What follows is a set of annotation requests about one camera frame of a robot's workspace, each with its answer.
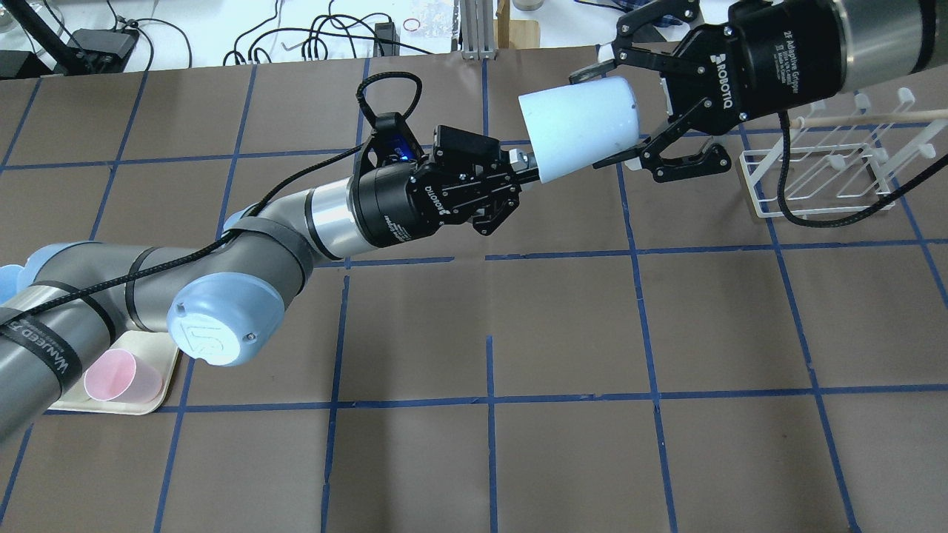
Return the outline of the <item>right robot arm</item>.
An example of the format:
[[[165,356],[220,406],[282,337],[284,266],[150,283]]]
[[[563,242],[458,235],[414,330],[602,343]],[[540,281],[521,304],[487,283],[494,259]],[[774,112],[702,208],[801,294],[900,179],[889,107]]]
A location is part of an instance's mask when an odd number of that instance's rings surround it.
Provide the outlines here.
[[[658,72],[666,88],[667,124],[596,167],[636,159],[659,183],[726,172],[732,161],[720,143],[661,154],[690,130],[725,135],[749,119],[946,64],[944,1],[738,1],[725,23],[692,28],[670,53],[634,44],[651,21],[700,12],[698,1],[656,1],[623,15],[613,57],[571,74],[579,84],[629,65]]]

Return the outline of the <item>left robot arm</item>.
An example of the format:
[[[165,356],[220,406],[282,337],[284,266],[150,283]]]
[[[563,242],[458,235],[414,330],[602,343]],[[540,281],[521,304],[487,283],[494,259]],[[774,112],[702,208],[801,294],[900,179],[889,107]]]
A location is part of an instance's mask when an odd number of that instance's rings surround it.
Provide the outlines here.
[[[251,360],[315,267],[470,224],[488,235],[539,179],[536,157],[437,127],[430,152],[376,130],[349,178],[244,210],[203,249],[79,241],[2,269],[2,439],[23,431],[126,332],[168,333],[213,366]]]

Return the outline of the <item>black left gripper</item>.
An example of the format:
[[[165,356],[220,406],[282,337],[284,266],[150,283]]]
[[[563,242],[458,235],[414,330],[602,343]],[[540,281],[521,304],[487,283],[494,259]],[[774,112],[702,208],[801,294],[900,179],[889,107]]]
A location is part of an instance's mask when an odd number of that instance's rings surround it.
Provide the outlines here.
[[[431,161],[389,164],[353,179],[353,213],[373,247],[427,238],[452,225],[489,236],[518,209],[521,184],[539,179],[531,152],[438,125]]]

